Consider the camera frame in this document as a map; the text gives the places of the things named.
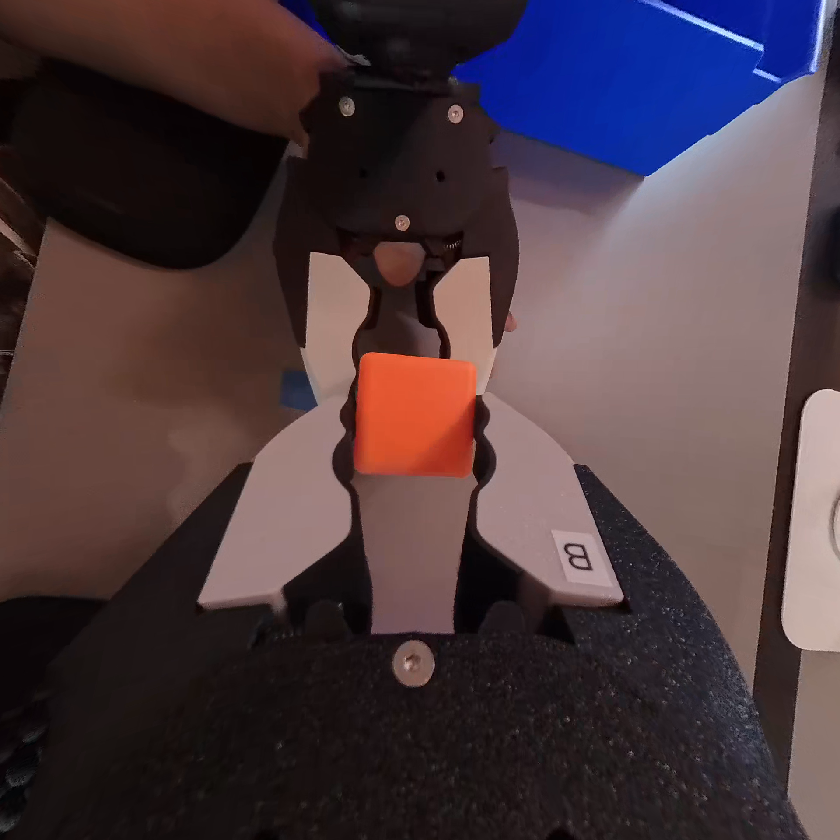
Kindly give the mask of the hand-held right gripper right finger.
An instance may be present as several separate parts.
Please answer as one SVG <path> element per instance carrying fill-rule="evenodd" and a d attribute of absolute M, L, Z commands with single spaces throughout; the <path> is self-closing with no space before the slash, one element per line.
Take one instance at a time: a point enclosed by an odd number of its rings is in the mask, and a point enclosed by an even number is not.
<path fill-rule="evenodd" d="M 559 631 L 565 607 L 624 603 L 573 459 L 539 426 L 486 392 L 476 405 L 476 488 L 459 563 L 459 629 L 478 631 L 496 604 L 524 628 Z"/>

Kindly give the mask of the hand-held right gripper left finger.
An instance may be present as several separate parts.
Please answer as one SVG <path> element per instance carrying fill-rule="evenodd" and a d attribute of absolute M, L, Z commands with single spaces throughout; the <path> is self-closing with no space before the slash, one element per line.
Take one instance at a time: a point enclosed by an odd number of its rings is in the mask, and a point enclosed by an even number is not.
<path fill-rule="evenodd" d="M 363 532 L 352 445 L 336 395 L 257 455 L 200 592 L 218 610 L 268 605 L 292 625 L 310 606 L 342 606 L 363 627 Z"/>

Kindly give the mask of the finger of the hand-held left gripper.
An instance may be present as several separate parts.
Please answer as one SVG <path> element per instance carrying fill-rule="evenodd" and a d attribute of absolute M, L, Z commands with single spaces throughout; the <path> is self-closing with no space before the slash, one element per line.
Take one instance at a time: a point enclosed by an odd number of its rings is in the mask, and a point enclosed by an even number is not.
<path fill-rule="evenodd" d="M 350 392 L 371 294 L 371 286 L 343 257 L 310 253 L 302 361 L 319 406 Z"/>
<path fill-rule="evenodd" d="M 488 257 L 460 259 L 432 290 L 434 321 L 443 359 L 476 368 L 476 391 L 484 392 L 496 360 Z"/>

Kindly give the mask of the orange foam cube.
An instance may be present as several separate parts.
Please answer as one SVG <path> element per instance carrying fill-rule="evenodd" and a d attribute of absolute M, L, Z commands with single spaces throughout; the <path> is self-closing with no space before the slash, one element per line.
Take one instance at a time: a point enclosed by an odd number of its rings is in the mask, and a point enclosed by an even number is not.
<path fill-rule="evenodd" d="M 356 389 L 353 464 L 368 476 L 465 478 L 475 456 L 476 367 L 366 353 Z"/>

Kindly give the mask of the blue plastic bin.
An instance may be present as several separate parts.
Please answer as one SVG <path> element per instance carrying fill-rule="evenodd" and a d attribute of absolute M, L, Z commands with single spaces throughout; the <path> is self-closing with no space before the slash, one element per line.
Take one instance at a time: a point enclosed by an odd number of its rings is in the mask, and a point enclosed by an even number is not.
<path fill-rule="evenodd" d="M 832 2 L 280 2 L 358 63 L 450 70 L 508 133 L 655 173 L 816 72 Z"/>

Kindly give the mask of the person's left hand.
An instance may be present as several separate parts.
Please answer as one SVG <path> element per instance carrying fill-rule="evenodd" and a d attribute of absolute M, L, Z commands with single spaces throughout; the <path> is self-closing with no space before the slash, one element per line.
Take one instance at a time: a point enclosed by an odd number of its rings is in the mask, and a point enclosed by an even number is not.
<path fill-rule="evenodd" d="M 168 2 L 173 98 L 239 127 L 306 149 L 301 111 L 339 52 L 278 2 Z"/>

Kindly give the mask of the blue tape strip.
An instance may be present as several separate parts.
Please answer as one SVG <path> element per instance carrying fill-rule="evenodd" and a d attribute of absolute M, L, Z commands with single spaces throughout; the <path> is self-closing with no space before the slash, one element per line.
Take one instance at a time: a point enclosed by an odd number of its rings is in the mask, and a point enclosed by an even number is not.
<path fill-rule="evenodd" d="M 286 369 L 282 372 L 279 403 L 284 408 L 301 413 L 307 413 L 318 405 L 305 371 Z"/>

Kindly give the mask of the white stand base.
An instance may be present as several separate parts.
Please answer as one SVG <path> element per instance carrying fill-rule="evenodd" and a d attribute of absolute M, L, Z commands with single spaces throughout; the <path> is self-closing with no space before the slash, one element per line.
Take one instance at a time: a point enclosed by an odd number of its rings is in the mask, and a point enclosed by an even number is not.
<path fill-rule="evenodd" d="M 808 397 L 794 466 L 781 621 L 805 651 L 839 652 L 839 392 Z"/>

